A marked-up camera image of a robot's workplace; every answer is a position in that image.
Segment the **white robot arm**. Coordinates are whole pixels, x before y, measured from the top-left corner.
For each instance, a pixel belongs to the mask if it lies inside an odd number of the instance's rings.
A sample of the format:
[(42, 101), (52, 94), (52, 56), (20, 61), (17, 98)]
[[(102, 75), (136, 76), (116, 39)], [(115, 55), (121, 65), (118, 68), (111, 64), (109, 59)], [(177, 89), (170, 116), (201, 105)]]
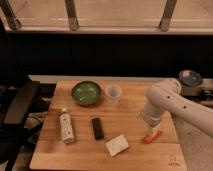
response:
[(160, 124), (165, 111), (171, 112), (213, 137), (213, 109), (181, 96), (181, 84), (169, 78), (154, 83), (146, 91), (147, 101), (140, 115), (152, 130)]

